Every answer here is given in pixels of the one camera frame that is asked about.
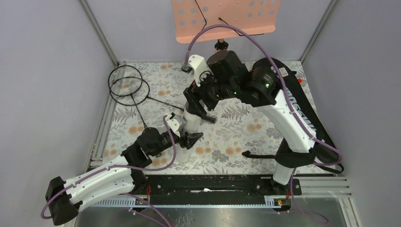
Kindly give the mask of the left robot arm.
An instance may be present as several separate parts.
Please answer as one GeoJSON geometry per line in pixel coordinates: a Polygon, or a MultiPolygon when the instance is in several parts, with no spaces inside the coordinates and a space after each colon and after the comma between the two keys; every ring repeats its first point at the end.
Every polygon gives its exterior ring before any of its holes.
{"type": "Polygon", "coordinates": [[[49,182],[45,194],[45,210],[55,226],[73,220],[84,209],[99,201],[122,193],[142,194],[147,187],[144,171],[150,157],[178,146],[190,149],[203,136],[202,132],[180,132],[171,129],[159,133],[146,128],[136,141],[108,163],[82,175],[63,180],[60,176],[49,182]]]}

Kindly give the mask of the pink music stand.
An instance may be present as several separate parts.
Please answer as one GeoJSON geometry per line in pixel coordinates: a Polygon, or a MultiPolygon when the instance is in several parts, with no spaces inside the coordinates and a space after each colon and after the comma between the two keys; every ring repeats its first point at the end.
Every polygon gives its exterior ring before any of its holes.
{"type": "Polygon", "coordinates": [[[203,29],[214,25],[236,27],[249,35],[276,29],[280,0],[173,0],[175,37],[189,44],[203,29]]]}

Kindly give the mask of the white shuttlecock tube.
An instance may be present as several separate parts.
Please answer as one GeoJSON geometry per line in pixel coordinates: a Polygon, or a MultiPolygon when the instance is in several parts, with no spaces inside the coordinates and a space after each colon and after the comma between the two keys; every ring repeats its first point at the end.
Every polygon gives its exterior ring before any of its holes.
{"type": "MultiPolygon", "coordinates": [[[[199,116],[189,113],[186,107],[184,109],[183,118],[185,120],[185,125],[183,126],[181,132],[188,132],[189,134],[199,132],[199,126],[201,122],[201,118],[199,116]]],[[[187,162],[192,154],[192,151],[192,148],[187,149],[179,145],[177,148],[177,160],[182,163],[187,162]]]]}

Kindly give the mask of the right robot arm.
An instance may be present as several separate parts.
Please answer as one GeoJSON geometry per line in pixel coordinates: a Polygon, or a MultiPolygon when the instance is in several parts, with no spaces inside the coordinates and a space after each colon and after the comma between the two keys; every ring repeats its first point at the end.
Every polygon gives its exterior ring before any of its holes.
{"type": "Polygon", "coordinates": [[[271,188],[278,195],[287,192],[293,171],[314,162],[316,132],[294,109],[276,72],[267,65],[248,70],[234,51],[219,51],[207,60],[194,54],[187,64],[194,75],[184,90],[187,113],[205,119],[220,100],[236,98],[257,108],[278,128],[284,141],[275,156],[271,188]]]}

